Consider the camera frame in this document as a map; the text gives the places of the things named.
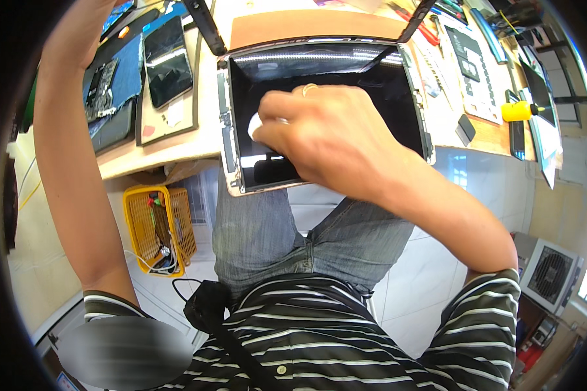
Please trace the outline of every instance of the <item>red tool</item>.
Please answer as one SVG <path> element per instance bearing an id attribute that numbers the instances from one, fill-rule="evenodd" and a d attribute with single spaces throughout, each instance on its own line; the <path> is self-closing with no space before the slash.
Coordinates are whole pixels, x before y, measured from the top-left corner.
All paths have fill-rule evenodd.
<path id="1" fill-rule="evenodd" d="M 395 4 L 395 3 L 390 3 L 389 7 L 391 7 L 391 9 L 394 10 L 394 12 L 396 14 L 398 14 L 398 16 L 400 16 L 402 19 L 404 19 L 405 21 L 409 21 L 413 15 L 408 12 L 406 9 L 400 7 L 399 5 Z M 430 31 L 428 28 L 426 28 L 426 26 L 424 26 L 423 24 L 420 24 L 417 27 L 418 30 L 420 30 L 420 32 L 424 35 L 424 37 L 426 38 L 426 41 L 428 41 L 428 43 L 430 43 L 433 46 L 437 46 L 439 45 L 439 38 L 437 37 L 436 34 L 434 34 L 432 31 Z"/>

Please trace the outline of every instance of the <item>glue bottle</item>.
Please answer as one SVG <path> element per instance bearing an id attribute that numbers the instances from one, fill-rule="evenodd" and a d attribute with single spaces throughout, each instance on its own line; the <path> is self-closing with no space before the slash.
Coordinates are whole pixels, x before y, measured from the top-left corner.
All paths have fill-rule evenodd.
<path id="1" fill-rule="evenodd" d="M 505 103 L 500 109 L 502 110 L 502 119 L 507 122 L 530 120 L 534 115 L 544 111 L 545 108 L 539 107 L 534 103 L 519 101 L 515 103 Z"/>

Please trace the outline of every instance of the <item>jeans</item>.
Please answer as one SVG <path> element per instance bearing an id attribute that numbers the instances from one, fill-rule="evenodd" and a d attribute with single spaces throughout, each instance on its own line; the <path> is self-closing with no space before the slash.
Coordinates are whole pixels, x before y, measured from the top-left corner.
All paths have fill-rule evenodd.
<path id="1" fill-rule="evenodd" d="M 345 198 L 303 237 L 287 190 L 231 196 L 219 172 L 213 227 L 215 273 L 233 301 L 260 282 L 321 273 L 368 296 L 402 254 L 414 225 L 364 201 Z"/>

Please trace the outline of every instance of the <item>striped shirt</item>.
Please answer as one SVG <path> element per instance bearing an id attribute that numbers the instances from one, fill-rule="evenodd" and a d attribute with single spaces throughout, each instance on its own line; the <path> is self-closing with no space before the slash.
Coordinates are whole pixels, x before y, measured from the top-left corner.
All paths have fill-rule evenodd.
<path id="1" fill-rule="evenodd" d="M 442 311 L 430 347 L 418 359 L 357 314 L 365 299 L 350 285 L 325 275 L 263 282 L 224 325 L 292 390 L 506 390 L 515 362 L 518 280 L 510 269 L 472 280 Z M 108 293 L 88 291 L 84 300 L 86 321 L 148 317 Z M 258 389 L 213 337 L 183 375 L 159 388 Z"/>

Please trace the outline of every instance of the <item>yellow basket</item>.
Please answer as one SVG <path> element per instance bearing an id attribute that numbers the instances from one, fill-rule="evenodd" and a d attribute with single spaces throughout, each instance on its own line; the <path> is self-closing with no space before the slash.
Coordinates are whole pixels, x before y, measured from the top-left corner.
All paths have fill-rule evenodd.
<path id="1" fill-rule="evenodd" d="M 196 239 L 193 236 L 186 189 L 139 185 L 128 188 L 124 192 L 124 215 L 131 233 L 133 251 L 141 256 L 150 267 L 154 267 L 157 261 L 155 257 L 159 253 L 159 243 L 155 233 L 151 207 L 148 206 L 149 195 L 154 192 L 163 193 L 167 224 L 170 228 L 172 246 L 178 258 L 179 270 L 170 275 L 152 274 L 163 277 L 179 277 L 185 274 L 185 266 L 189 266 L 189 259 L 196 254 Z M 150 271 L 140 260 L 137 260 L 137 263 L 144 273 Z"/>

